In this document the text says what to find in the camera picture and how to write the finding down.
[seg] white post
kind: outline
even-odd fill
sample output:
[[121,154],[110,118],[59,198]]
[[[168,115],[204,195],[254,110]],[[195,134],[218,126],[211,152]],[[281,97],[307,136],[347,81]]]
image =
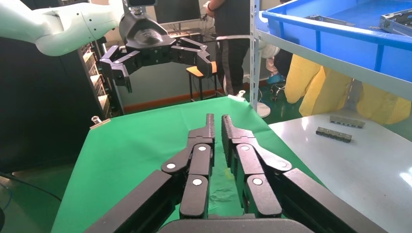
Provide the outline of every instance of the white post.
[[260,0],[250,0],[250,104],[258,109],[258,89],[260,77],[259,39],[257,39],[255,18],[260,10]]

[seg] metal part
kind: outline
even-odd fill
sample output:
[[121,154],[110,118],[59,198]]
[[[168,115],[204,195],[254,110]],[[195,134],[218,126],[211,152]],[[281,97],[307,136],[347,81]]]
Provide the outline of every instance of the metal part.
[[246,93],[246,91],[242,90],[239,91],[239,93],[236,95],[237,97],[243,97],[243,95]]
[[354,23],[349,23],[349,22],[346,22],[346,21],[343,21],[343,20],[339,20],[339,19],[335,19],[335,18],[329,18],[329,17],[325,17],[325,16],[320,16],[320,15],[308,16],[308,17],[305,17],[305,18],[316,20],[316,21],[321,21],[321,22],[326,22],[326,23],[334,23],[334,24],[349,26],[349,27],[355,26]]
[[363,129],[365,122],[360,120],[353,120],[345,117],[340,116],[330,116],[329,122],[338,125],[349,126],[353,128]]
[[98,116],[92,117],[91,121],[93,121],[93,123],[95,123],[95,124],[99,124],[99,123],[102,122],[102,120],[100,120],[100,118]]
[[343,141],[346,143],[350,143],[352,140],[352,135],[341,133],[338,131],[328,130],[322,127],[318,127],[318,129],[316,130],[316,134],[324,137],[330,137],[335,140]]
[[379,26],[389,33],[412,36],[412,9],[382,15]]
[[374,29],[374,30],[381,30],[382,28],[377,27],[377,26],[369,26],[369,29]]

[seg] cable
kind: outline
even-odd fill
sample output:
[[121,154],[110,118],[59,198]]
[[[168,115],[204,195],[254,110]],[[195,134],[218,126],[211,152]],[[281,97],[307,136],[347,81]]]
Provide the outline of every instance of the cable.
[[13,192],[9,187],[3,185],[2,183],[0,183],[0,185],[3,186],[3,188],[7,189],[9,191],[9,194],[10,194],[9,195],[9,200],[7,201],[6,205],[3,207],[3,210],[6,210],[7,207],[9,206],[10,202],[12,201]]
[[17,182],[26,184],[26,185],[28,185],[28,186],[30,186],[30,187],[33,187],[33,188],[38,189],[38,190],[40,190],[40,191],[42,191],[42,192],[44,192],[44,193],[49,194],[50,196],[56,198],[56,199],[59,200],[59,201],[62,201],[62,199],[61,199],[60,197],[56,196],[55,194],[53,194],[53,193],[51,193],[51,192],[49,192],[49,191],[46,191],[46,190],[44,190],[44,189],[42,189],[42,188],[40,188],[40,187],[37,187],[37,186],[35,186],[35,185],[32,185],[32,184],[30,184],[30,183],[27,183],[27,182],[25,182],[25,181],[23,181],[23,180],[15,177],[15,176],[13,176],[13,175],[7,175],[7,174],[5,174],[5,173],[0,172],[0,176],[2,176],[2,177],[4,177],[4,178],[8,178],[8,179],[10,179],[10,180],[12,180],[12,181],[17,181]]
[[260,90],[260,88],[258,90],[260,92],[260,99],[258,100],[258,102],[260,102],[263,98],[263,94],[262,94],[262,91]]

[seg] chair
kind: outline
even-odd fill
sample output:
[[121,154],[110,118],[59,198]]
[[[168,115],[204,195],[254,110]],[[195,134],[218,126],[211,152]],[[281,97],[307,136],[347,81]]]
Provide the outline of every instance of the chair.
[[186,69],[186,71],[189,73],[189,86],[190,86],[190,101],[195,102],[193,99],[193,89],[192,89],[192,76],[196,77],[199,80],[199,97],[200,100],[206,100],[212,97],[217,97],[218,95],[221,95],[220,92],[218,92],[218,87],[217,87],[217,67],[216,67],[216,62],[212,62],[212,76],[214,77],[214,83],[215,83],[215,95],[203,98],[203,88],[202,88],[202,79],[204,79],[204,75],[197,69],[197,67],[189,67]]

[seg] white shelf rack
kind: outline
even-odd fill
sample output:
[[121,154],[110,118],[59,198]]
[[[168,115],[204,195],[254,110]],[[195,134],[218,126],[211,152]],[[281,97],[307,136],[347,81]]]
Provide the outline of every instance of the white shelf rack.
[[260,9],[260,1],[250,0],[250,104],[254,109],[257,107],[257,83],[259,82],[258,79],[260,72],[260,54],[258,49],[255,48],[259,48],[259,40],[273,44],[293,54],[336,70],[358,81],[371,84],[407,100],[412,100],[411,82],[326,56],[319,52],[271,35],[269,33],[267,21],[263,22],[261,17],[259,17],[260,14],[258,9]]

